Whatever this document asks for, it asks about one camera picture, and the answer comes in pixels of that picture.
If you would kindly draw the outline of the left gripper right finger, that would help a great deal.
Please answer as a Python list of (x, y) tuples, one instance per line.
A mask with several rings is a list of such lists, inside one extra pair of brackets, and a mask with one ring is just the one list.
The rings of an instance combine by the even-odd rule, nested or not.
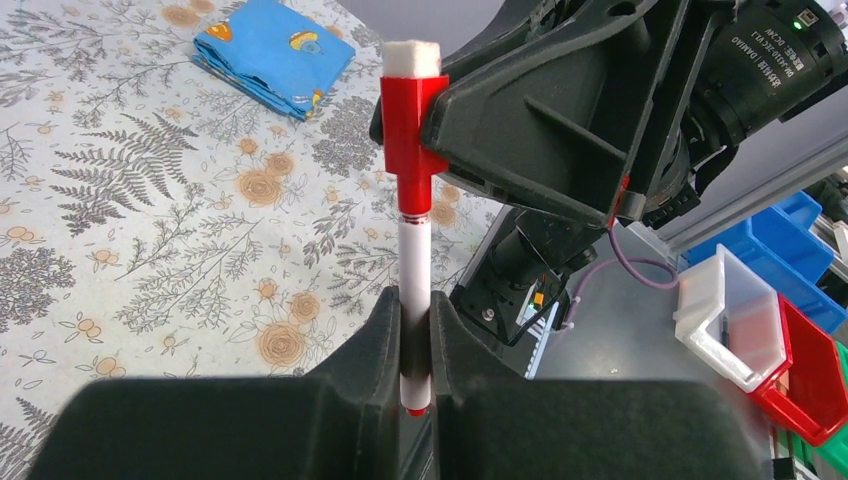
[(431, 297), (441, 479), (763, 479), (730, 406), (690, 380), (527, 380)]

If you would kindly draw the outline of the white pen red tip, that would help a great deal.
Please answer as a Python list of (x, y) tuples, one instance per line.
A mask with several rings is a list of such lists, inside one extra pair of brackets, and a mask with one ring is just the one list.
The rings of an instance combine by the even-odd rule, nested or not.
[(426, 215), (404, 216), (398, 224), (401, 305), (400, 402), (412, 416), (431, 403), (431, 224)]

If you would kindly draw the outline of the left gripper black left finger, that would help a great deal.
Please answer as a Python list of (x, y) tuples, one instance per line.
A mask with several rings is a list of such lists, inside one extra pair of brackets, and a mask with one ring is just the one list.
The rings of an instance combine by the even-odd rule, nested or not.
[(92, 383), (59, 414), (33, 479), (395, 479), (400, 301), (308, 373)]

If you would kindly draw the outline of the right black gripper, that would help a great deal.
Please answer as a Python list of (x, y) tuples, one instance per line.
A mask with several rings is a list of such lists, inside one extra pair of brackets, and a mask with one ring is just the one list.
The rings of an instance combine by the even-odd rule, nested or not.
[(426, 149), (507, 205), (659, 229), (847, 84), (844, 1), (506, 1), (443, 62)]

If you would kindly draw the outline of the red pen cap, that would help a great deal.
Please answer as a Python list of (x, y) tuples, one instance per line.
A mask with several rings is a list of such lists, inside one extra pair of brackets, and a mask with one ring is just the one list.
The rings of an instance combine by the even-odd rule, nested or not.
[(441, 72), (440, 45), (419, 40), (383, 45), (380, 78), (385, 170), (396, 176), (398, 207), (405, 217), (429, 213), (432, 177), (448, 162), (421, 141), (432, 101), (449, 85)]

